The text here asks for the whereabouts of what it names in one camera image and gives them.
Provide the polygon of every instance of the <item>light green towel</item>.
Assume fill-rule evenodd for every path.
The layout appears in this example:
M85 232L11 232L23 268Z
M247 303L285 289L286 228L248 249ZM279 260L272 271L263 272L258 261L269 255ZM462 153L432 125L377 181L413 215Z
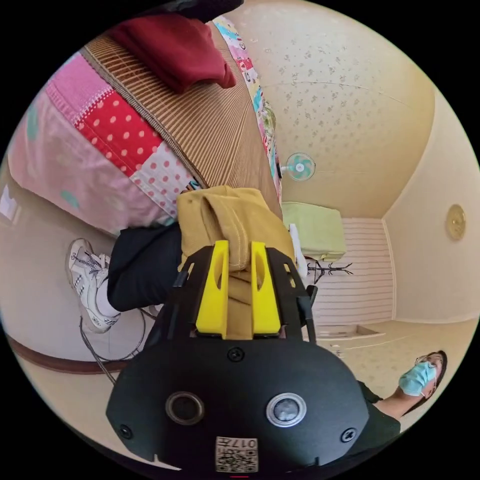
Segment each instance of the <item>light green towel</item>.
M285 226L296 225L301 251L306 257L334 262L347 251L338 210L296 201L282 203L281 210Z

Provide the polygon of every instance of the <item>cable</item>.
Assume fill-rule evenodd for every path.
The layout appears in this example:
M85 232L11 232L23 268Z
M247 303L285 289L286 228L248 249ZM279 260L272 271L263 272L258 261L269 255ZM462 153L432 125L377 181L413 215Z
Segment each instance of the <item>cable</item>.
M138 308L137 309L139 312L140 312L140 315L141 315L141 319L142 319L142 322L143 322L143 332L141 334L141 338L140 338L140 341L138 342L138 344L136 345L136 347L127 355L125 355L124 357L122 358L105 358L105 357L102 357L100 355L98 355L98 353L94 350L92 344L90 343L90 340L88 339L87 335L85 334L84 332L84 329L83 329L83 325L84 325L84 317L83 315L80 313L80 324L79 324L79 327L80 327L80 335L81 335L81 338L83 340L83 343L86 345L86 347L88 348L88 350L90 350L90 353L92 354L93 358L95 359L95 361L97 362L98 366L101 368L101 370L103 371L103 373L108 377L108 379L111 381L111 383L113 385L115 385L115 379L114 377L112 376L112 374L108 371L108 369L105 367L104 365L104 362L105 363L108 363L108 362L122 362L123 360L126 360L128 359L129 357L135 357L136 355L138 355L140 353L140 350L139 350L139 347L140 345L142 344L142 342L144 341L144 338L145 338L145 334L147 332L147 322L145 320L145 315L148 315L150 318L152 319L155 319L156 317L154 317L152 314L146 312L145 310L143 310L143 308Z

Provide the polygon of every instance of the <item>hair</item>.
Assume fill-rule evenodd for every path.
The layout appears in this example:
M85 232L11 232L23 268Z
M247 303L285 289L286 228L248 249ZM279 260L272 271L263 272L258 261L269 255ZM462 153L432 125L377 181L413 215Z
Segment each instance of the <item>hair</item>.
M438 378L436 379L436 388L435 388L435 391L436 391L438 389L438 387L440 386L440 383L442 383L445 372L447 371L448 358L447 358L447 354L443 350L433 351L433 352L429 353L427 355L427 357L429 357L430 355L433 355L433 354L441 355L441 372L440 372L440 375L438 376ZM404 413L404 415L409 414L410 412L413 412L418 407L421 407L425 402L428 402L428 400L430 398L432 398L432 396L433 396L433 393L428 398L423 397L418 403L416 403L412 408L410 408L410 410L406 411Z

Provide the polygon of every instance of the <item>black shirt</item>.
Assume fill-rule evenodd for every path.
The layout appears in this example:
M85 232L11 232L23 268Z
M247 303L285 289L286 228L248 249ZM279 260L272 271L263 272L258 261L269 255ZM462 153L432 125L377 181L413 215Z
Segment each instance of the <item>black shirt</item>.
M382 447L400 435L401 425L395 418L381 412L376 406L380 400L363 382L359 381L361 392L368 408L368 421L365 428L358 436L357 441L348 451L347 455L356 455L360 452Z

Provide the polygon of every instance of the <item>white striped wall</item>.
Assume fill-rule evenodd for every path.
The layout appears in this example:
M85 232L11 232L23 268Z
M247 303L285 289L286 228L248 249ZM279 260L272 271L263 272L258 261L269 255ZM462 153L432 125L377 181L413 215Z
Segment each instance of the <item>white striped wall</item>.
M381 219L344 218L347 252L333 267L348 268L353 275L334 271L316 284L313 305L316 325L349 325L392 320L394 274L387 235ZM309 274L313 283L313 273Z

